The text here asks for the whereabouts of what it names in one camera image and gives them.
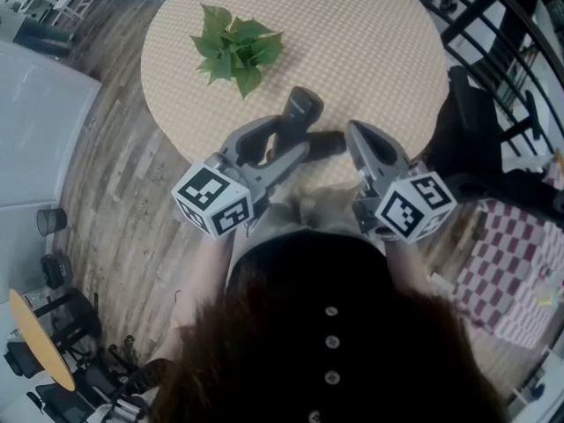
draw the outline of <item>wooden floor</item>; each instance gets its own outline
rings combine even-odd
[[[189,163],[158,128],[141,87],[141,49],[158,9],[100,0],[78,27],[68,64],[100,80],[102,89],[64,184],[69,228],[55,239],[70,257],[77,286],[91,300],[99,295],[104,343],[120,345],[132,335],[140,362],[167,328],[179,273],[200,237],[170,196]],[[430,269],[455,280],[482,226],[474,207],[459,208],[421,245]],[[540,348],[526,350],[473,328],[471,338],[480,366],[504,396],[540,358]]]

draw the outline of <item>button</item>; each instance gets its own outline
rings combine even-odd
[[[336,371],[328,371],[327,373],[325,373],[325,382],[327,382],[329,385],[337,385],[341,382],[341,376]]]
[[[319,418],[319,411],[312,411],[309,413],[308,416],[309,423],[320,423],[321,419]]]
[[[329,349],[337,349],[341,346],[341,340],[339,340],[338,337],[335,337],[334,335],[329,335],[325,339],[325,344]]]
[[[328,316],[335,316],[336,314],[338,314],[338,310],[337,310],[337,308],[334,308],[334,307],[326,307],[325,313]]]

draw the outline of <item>white cube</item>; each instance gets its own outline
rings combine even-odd
[[[254,215],[249,189],[203,163],[193,165],[172,193],[184,216],[213,239]]]
[[[375,216],[401,240],[432,234],[456,207],[456,199],[437,173],[415,175],[390,185]]]

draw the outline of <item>checkered blanket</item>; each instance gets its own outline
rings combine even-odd
[[[564,188],[558,163],[546,181]],[[533,348],[553,315],[539,306],[535,286],[548,271],[564,279],[564,234],[551,222],[496,200],[486,200],[486,230],[476,243],[455,286],[462,310],[496,337]]]

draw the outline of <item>green plant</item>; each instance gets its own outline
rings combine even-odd
[[[210,72],[211,84],[218,78],[235,78],[243,99],[261,84],[257,66],[271,64],[282,50],[282,33],[274,33],[254,19],[241,20],[218,6],[202,4],[202,36],[190,36],[205,58],[197,67]]]

